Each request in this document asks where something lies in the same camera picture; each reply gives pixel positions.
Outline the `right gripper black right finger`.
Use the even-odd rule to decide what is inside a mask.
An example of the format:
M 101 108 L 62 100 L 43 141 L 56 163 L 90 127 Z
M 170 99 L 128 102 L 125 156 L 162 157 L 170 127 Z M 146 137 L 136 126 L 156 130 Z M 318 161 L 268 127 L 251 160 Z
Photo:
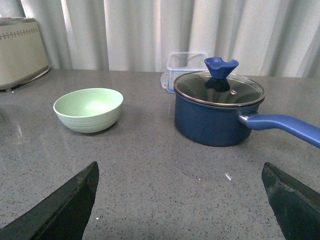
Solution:
M 270 162 L 261 173 L 269 205 L 287 240 L 320 238 L 320 194 Z

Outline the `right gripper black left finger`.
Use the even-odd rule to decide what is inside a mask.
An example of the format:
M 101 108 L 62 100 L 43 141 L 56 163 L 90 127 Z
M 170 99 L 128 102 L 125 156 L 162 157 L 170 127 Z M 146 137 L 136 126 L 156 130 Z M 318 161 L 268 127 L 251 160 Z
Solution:
M 80 240 L 99 182 L 92 162 L 28 212 L 0 230 L 2 240 Z

